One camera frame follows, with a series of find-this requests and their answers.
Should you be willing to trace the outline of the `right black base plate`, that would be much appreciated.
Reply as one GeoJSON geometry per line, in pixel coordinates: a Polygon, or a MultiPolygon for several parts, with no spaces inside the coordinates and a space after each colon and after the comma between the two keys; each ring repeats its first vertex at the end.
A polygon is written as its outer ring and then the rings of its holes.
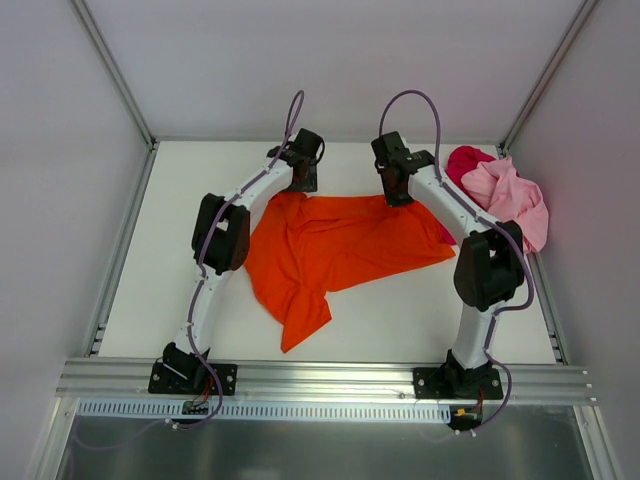
{"type": "Polygon", "coordinates": [[[478,400],[480,394],[488,400],[504,398],[500,374],[491,365],[469,370],[446,365],[416,367],[412,376],[416,399],[478,400]]]}

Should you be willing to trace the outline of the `orange t shirt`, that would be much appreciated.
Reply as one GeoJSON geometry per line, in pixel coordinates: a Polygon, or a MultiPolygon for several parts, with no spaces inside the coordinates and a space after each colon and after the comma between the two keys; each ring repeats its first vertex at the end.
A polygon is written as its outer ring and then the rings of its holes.
{"type": "Polygon", "coordinates": [[[327,294],[453,256],[443,227],[419,203],[280,193],[251,235],[244,266],[256,299],[282,326],[287,353],[331,321],[327,294]]]}

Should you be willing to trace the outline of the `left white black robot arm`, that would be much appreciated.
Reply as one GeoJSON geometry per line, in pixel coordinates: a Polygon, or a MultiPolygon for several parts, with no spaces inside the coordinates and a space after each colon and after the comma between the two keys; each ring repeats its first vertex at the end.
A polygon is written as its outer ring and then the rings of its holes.
{"type": "Polygon", "coordinates": [[[243,185],[225,196],[209,193],[202,198],[191,240],[196,278],[187,320],[153,365],[149,392],[222,395],[230,391],[216,384],[230,369],[208,362],[226,287],[247,259],[251,233],[269,201],[281,192],[317,190],[317,165],[324,149],[324,139],[310,130],[287,133],[243,185]]]}

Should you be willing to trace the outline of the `magenta t shirt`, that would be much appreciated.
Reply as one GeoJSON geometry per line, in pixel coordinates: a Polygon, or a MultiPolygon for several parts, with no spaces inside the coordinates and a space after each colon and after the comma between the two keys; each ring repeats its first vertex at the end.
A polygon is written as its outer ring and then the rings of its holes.
{"type": "Polygon", "coordinates": [[[476,205],[479,205],[471,196],[470,192],[464,187],[462,177],[474,171],[481,163],[489,163],[495,160],[496,158],[494,156],[475,147],[468,145],[457,147],[449,155],[446,168],[444,169],[445,181],[454,184],[470,200],[476,205]]]}

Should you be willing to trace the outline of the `aluminium frame post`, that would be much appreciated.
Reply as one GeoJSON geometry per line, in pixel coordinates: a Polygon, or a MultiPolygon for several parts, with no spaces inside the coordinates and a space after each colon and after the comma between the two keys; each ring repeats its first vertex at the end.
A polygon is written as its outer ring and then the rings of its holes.
{"type": "Polygon", "coordinates": [[[515,119],[497,143],[496,148],[501,156],[509,153],[599,5],[599,0],[583,0],[579,3],[515,119]]]}
{"type": "Polygon", "coordinates": [[[74,15],[76,16],[82,30],[87,36],[94,53],[96,54],[102,68],[112,83],[119,99],[121,100],[130,120],[132,121],[136,132],[145,144],[148,150],[152,150],[156,144],[156,138],[152,133],[144,114],[142,113],[138,102],[122,73],[118,62],[108,42],[97,22],[97,19],[85,0],[70,0],[74,15]]]}

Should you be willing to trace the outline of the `left aluminium frame post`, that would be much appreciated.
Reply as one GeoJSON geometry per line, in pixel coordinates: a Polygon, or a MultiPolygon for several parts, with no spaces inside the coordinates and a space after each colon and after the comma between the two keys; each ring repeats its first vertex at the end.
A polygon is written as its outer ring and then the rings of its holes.
{"type": "Polygon", "coordinates": [[[74,15],[76,16],[82,30],[87,36],[94,53],[96,54],[102,68],[112,83],[119,99],[121,100],[130,120],[132,121],[136,132],[145,144],[148,150],[152,150],[156,144],[156,138],[152,133],[144,114],[142,113],[138,102],[122,73],[118,62],[108,42],[97,22],[97,19],[85,0],[70,0],[74,15]]]}

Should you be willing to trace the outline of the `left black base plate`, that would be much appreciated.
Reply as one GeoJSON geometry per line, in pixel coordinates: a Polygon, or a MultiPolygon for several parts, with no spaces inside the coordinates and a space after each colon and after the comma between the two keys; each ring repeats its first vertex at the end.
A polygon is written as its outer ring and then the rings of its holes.
{"type": "Polygon", "coordinates": [[[210,363],[210,369],[217,375],[215,381],[211,372],[199,364],[189,374],[181,374],[165,366],[162,362],[154,363],[148,382],[150,394],[191,395],[191,396],[234,396],[238,366],[229,363],[210,363]]]}

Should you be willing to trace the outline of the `aluminium mounting rail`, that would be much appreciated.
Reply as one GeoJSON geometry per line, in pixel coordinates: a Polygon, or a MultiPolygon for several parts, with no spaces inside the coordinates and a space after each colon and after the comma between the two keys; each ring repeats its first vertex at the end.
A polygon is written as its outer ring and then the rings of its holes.
{"type": "MultiPolygon", "coordinates": [[[[145,398],[153,359],[71,358],[58,397],[145,398]]],[[[416,399],[408,363],[239,361],[235,400],[400,403],[416,399]]],[[[515,405],[596,405],[598,395],[584,367],[512,365],[515,405]]]]}

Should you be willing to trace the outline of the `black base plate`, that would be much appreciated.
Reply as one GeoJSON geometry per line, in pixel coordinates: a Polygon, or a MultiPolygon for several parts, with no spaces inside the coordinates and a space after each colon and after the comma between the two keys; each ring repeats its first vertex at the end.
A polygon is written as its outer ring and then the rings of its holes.
{"type": "Polygon", "coordinates": [[[469,370],[446,365],[416,367],[412,376],[416,399],[478,400],[480,394],[488,400],[504,398],[500,374],[491,365],[469,370]]]}
{"type": "Polygon", "coordinates": [[[217,375],[215,381],[211,372],[199,364],[189,374],[181,374],[165,366],[162,362],[154,363],[148,382],[150,394],[191,395],[191,396],[234,396],[238,366],[229,363],[210,363],[210,369],[217,375]]]}

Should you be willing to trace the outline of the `light pink t shirt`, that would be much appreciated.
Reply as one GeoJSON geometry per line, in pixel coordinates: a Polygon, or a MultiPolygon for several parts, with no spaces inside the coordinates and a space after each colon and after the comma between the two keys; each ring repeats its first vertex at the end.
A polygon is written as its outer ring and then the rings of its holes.
{"type": "Polygon", "coordinates": [[[513,220],[519,225],[526,253],[544,248],[549,211],[542,191],[535,182],[518,174],[511,157],[480,162],[462,176],[461,183],[487,213],[501,222],[513,220]]]}

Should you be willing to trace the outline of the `right aluminium frame post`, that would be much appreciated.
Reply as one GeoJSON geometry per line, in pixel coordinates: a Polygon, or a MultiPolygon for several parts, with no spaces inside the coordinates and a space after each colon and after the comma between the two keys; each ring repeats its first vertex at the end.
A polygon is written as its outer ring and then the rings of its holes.
{"type": "Polygon", "coordinates": [[[501,156],[509,153],[599,5],[599,0],[583,0],[579,3],[515,119],[497,143],[496,148],[501,156]]]}

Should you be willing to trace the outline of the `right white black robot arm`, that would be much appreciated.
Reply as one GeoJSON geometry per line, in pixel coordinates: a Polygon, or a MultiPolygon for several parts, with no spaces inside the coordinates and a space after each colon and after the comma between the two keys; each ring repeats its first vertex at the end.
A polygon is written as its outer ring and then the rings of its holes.
{"type": "Polygon", "coordinates": [[[497,318],[508,311],[516,290],[531,280],[519,225],[500,222],[480,209],[446,178],[435,156],[410,151],[398,132],[380,135],[371,147],[387,204],[425,206],[458,246],[453,275],[463,304],[458,333],[442,365],[414,369],[416,398],[502,398],[490,355],[497,318]]]}

